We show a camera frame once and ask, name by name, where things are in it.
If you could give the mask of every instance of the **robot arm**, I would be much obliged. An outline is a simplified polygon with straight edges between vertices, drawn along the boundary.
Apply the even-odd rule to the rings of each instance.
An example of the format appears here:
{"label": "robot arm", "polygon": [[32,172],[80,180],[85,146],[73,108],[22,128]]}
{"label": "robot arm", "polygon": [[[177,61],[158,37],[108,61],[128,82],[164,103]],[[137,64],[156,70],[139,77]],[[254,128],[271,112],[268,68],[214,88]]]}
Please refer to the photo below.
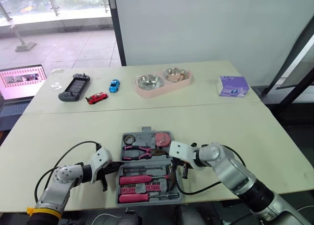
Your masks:
{"label": "robot arm", "polygon": [[277,193],[269,190],[254,174],[235,160],[232,151],[219,143],[191,147],[172,141],[169,155],[188,162],[192,168],[212,167],[219,180],[263,221],[269,224],[310,225]]}
{"label": "robot arm", "polygon": [[57,168],[50,187],[43,192],[35,208],[27,209],[30,215],[27,225],[57,225],[70,197],[70,190],[81,183],[102,180],[105,191],[105,174],[117,171],[121,165],[120,162],[111,161],[110,152],[100,148],[87,165],[76,164]]}

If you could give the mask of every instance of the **white table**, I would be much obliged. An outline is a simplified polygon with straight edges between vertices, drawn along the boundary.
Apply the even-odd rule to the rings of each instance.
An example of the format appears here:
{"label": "white table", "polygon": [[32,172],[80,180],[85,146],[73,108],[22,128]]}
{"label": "white table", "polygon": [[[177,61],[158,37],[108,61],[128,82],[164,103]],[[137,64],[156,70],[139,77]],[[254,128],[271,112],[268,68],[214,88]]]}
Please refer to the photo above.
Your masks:
{"label": "white table", "polygon": [[[171,67],[179,67],[190,70],[193,74],[192,84],[189,87],[153,99],[145,99],[135,92],[134,87],[137,77],[156,71],[162,71],[163,69]],[[106,92],[109,95],[108,100],[102,101],[97,105],[89,105],[84,98],[76,102],[60,101],[58,99],[58,94],[63,92],[70,84],[74,73],[86,73],[91,77],[90,85],[87,88],[84,97],[89,97],[99,92]],[[55,72],[50,75],[48,80],[25,110],[24,115],[130,110],[260,101],[252,89],[249,90],[245,98],[218,96],[216,83],[221,75],[239,76],[240,74],[228,61],[130,66],[114,69],[65,69],[62,72]],[[110,94],[108,89],[110,82],[113,79],[119,79],[121,81],[121,86],[117,93]],[[62,89],[54,90],[51,87],[51,85],[56,82],[61,84]]]}
{"label": "white table", "polygon": [[[111,151],[114,160],[119,160],[122,134],[141,131],[142,126],[171,131],[177,141],[185,143],[227,145],[242,156],[260,181],[277,193],[313,188],[312,166],[261,102],[23,115],[0,148],[0,211],[22,212],[34,206],[37,180],[74,144],[95,140]],[[79,146],[62,163],[86,163],[94,152],[92,144]],[[116,174],[106,178],[106,193],[100,182],[74,188],[66,210],[116,207]],[[183,188],[195,191],[216,181],[210,168],[190,170]],[[186,196],[184,201],[234,198],[223,185],[218,185]]]}

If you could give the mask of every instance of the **black cable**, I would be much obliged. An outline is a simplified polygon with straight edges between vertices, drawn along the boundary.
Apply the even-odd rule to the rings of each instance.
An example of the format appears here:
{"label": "black cable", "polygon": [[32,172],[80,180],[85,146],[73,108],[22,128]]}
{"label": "black cable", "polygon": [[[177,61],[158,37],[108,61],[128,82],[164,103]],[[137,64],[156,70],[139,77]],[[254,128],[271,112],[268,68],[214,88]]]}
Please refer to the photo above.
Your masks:
{"label": "black cable", "polygon": [[43,180],[43,178],[44,178],[48,173],[53,172],[53,171],[54,171],[55,169],[57,169],[57,168],[58,168],[58,167],[54,167],[54,168],[48,170],[48,171],[45,172],[45,173],[40,177],[40,179],[38,180],[38,182],[37,182],[37,184],[36,184],[36,187],[35,187],[35,190],[34,190],[34,197],[35,197],[36,203],[38,202],[37,190],[38,190],[38,186],[39,186],[41,180]]}
{"label": "black cable", "polygon": [[[246,167],[246,165],[245,165],[245,163],[244,163],[244,160],[242,159],[242,157],[241,157],[235,150],[233,150],[232,148],[230,148],[230,147],[228,147],[228,146],[225,146],[225,145],[223,145],[223,146],[224,146],[225,148],[231,150],[234,154],[236,154],[237,157],[239,157],[241,163]],[[177,179],[177,174],[176,174],[176,170],[177,170],[177,166],[174,166],[174,167],[173,167],[173,173],[174,173],[175,183],[176,183],[176,185],[177,185],[178,190],[179,190],[182,194],[184,194],[184,195],[188,195],[188,196],[195,195],[195,194],[201,193],[201,192],[203,192],[203,191],[206,191],[206,190],[208,190],[208,189],[210,189],[210,188],[212,188],[212,187],[214,187],[214,186],[217,186],[218,184],[221,183],[220,181],[218,181],[218,182],[213,183],[212,185],[209,185],[208,187],[205,187],[205,188],[203,188],[203,189],[201,189],[201,190],[198,190],[198,191],[196,191],[196,192],[185,192],[185,191],[182,190],[181,187],[179,186],[178,179]]]}
{"label": "black cable", "polygon": [[[95,141],[84,141],[84,142],[80,142],[76,145],[74,145],[73,147],[71,147],[70,149],[68,149],[68,151],[66,153],[63,154],[63,156],[61,156],[61,158],[57,161],[57,163],[54,165],[54,168],[57,167],[57,165],[60,163],[60,161],[70,152],[72,151],[74,148],[76,148],[77,146],[81,145],[81,144],[84,144],[84,143],[95,143],[96,144],[96,150],[98,150],[97,148],[99,148],[100,144],[95,142]],[[51,176],[52,176],[53,172],[50,173],[48,179],[47,179],[47,182],[46,182],[46,185],[45,185],[45,188],[46,189],[48,187],[48,184],[49,184],[49,181],[51,179]]]}
{"label": "black cable", "polygon": [[176,183],[176,185],[177,185],[178,190],[179,190],[182,194],[188,195],[188,196],[201,193],[201,192],[206,191],[206,190],[208,190],[208,189],[210,189],[210,188],[212,188],[212,187],[214,187],[214,186],[216,186],[216,185],[218,185],[218,184],[221,183],[220,181],[218,181],[218,182],[213,183],[212,185],[209,185],[208,187],[203,188],[203,189],[201,189],[201,190],[198,190],[198,191],[196,191],[196,192],[185,192],[185,191],[182,190],[181,187],[179,186],[178,179],[177,179],[177,174],[176,174],[176,167],[174,168],[173,173],[174,173],[175,183]]}
{"label": "black cable", "polygon": [[234,225],[234,224],[240,222],[242,219],[245,219],[245,218],[247,218],[247,217],[250,217],[251,215],[252,215],[251,213],[246,214],[246,215],[244,215],[243,217],[241,217],[241,218],[235,220],[234,222],[230,223],[229,225]]}
{"label": "black cable", "polygon": [[236,154],[237,157],[239,157],[239,159],[240,159],[242,165],[244,165],[244,166],[246,167],[246,165],[245,165],[245,163],[244,163],[244,160],[241,158],[241,156],[240,156],[235,150],[233,150],[232,148],[230,148],[230,147],[228,147],[228,146],[226,146],[226,145],[223,145],[223,146],[224,146],[225,148],[229,149],[230,151],[232,151],[234,154]]}

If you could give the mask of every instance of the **balcony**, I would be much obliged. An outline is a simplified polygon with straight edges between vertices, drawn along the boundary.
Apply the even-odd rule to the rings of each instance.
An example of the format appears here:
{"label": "balcony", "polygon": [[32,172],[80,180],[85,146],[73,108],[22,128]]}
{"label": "balcony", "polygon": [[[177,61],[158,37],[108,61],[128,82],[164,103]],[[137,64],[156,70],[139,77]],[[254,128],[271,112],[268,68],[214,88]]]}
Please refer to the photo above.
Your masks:
{"label": "balcony", "polygon": [[[0,2],[0,69],[42,64],[49,76],[53,69],[121,65],[108,0]],[[12,25],[36,46],[15,52],[21,42]]]}

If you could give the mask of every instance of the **pink-handled pliers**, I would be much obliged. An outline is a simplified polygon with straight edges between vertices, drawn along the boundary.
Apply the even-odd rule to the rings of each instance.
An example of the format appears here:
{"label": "pink-handled pliers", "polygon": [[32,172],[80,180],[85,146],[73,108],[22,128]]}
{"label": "pink-handled pliers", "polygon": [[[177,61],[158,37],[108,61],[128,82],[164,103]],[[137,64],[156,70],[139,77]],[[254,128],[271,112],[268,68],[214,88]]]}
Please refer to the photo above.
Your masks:
{"label": "pink-handled pliers", "polygon": [[126,147],[123,147],[123,150],[141,150],[141,151],[146,152],[146,153],[144,153],[140,156],[137,156],[137,157],[123,156],[122,157],[123,160],[150,159],[150,158],[152,158],[153,155],[165,155],[165,154],[167,154],[167,152],[165,152],[164,150],[151,149],[150,147],[141,147],[141,146],[126,146]]}

